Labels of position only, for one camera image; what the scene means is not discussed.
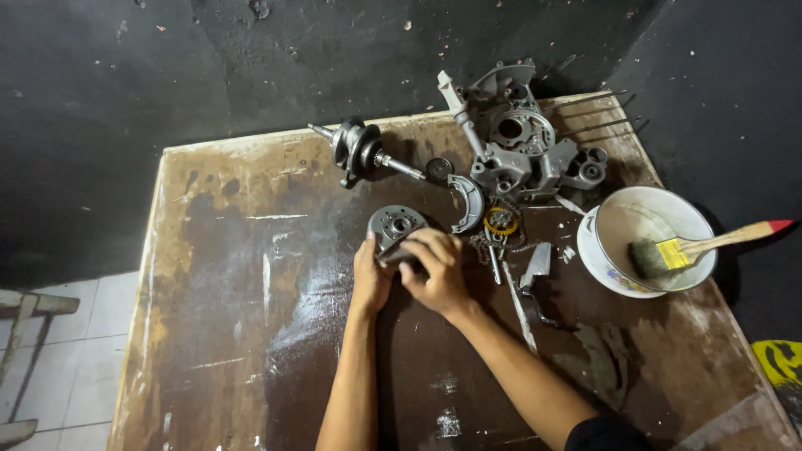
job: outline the gear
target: gear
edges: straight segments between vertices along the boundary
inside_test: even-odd
[[[484,215],[484,226],[495,235],[509,235],[518,228],[516,216],[502,207],[493,207]]]

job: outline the timing chain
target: timing chain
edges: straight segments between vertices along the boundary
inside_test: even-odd
[[[510,200],[508,197],[498,196],[496,194],[491,194],[488,196],[488,207],[487,209],[491,209],[493,207],[501,207],[506,209],[510,213],[512,213],[512,217],[515,221],[518,222],[518,228],[513,234],[515,238],[507,240],[507,242],[491,242],[484,234],[484,227],[480,228],[480,231],[471,236],[469,238],[468,243],[476,249],[476,253],[479,255],[479,263],[482,265],[487,265],[490,263],[490,251],[489,247],[493,246],[498,250],[506,250],[506,252],[510,252],[516,254],[518,252],[523,252],[528,249],[532,249],[534,246],[537,246],[537,243],[527,243],[526,241],[526,228],[524,227],[524,215],[521,213],[520,209],[516,207],[515,203]]]

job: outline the paint brush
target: paint brush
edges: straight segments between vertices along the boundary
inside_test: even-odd
[[[761,221],[718,237],[688,240],[674,237],[661,242],[648,239],[631,242],[626,247],[635,273],[645,279],[664,275],[694,265],[708,250],[737,242],[747,242],[775,234],[793,224],[790,219]]]

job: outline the worn table surface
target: worn table surface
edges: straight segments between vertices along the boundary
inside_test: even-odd
[[[558,111],[559,130],[624,117],[615,98]],[[390,153],[419,168],[444,156],[466,173],[471,151],[446,112],[375,123]],[[606,190],[660,184],[629,124],[577,138],[610,154]],[[345,190],[341,176],[327,142],[306,130],[165,149],[111,451],[314,447],[368,218],[390,204],[441,227],[461,217],[461,200],[438,186],[396,174]],[[524,210],[530,239],[576,249],[581,215],[546,206]],[[514,276],[528,258],[509,256]],[[566,261],[553,260],[553,306],[569,324],[625,331],[622,412],[655,447],[802,449],[713,282],[629,299],[603,288],[578,256]],[[475,259],[464,270],[523,343],[509,289]],[[543,327],[523,307],[523,329],[544,359],[568,356],[592,371],[574,335]],[[381,449],[546,449],[460,333],[398,283],[379,316],[377,348]]]

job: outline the tile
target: tile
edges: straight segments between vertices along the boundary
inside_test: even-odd
[[[42,347],[19,406],[17,421],[36,418],[39,420],[38,431],[62,427],[85,341],[53,343]]]
[[[30,365],[30,358],[34,354],[32,347],[21,347],[11,358],[11,366],[8,367],[6,380],[0,386],[0,423],[5,423],[11,416],[14,403],[17,401],[17,394],[25,380],[25,373]]]
[[[95,303],[95,292],[97,291],[98,280],[87,280],[82,282],[64,283],[61,285],[47,286],[34,290],[35,293],[45,295],[67,296],[69,298],[81,299],[78,310],[70,315],[56,315],[53,323],[45,337],[45,343],[58,343],[73,339],[87,338],[89,328],[89,318],[92,313],[92,304]],[[34,346],[39,330],[42,328],[44,318],[31,318],[22,336],[20,346]],[[4,319],[0,323],[0,348],[5,349],[8,343],[8,335],[11,331],[13,319]]]
[[[75,373],[64,427],[111,421],[128,336],[87,339]]]
[[[59,447],[61,431],[36,433],[28,440],[16,445],[11,451],[56,451]]]
[[[105,451],[109,433],[111,423],[64,429],[58,451]]]
[[[87,338],[128,333],[139,279],[139,271],[100,279]]]

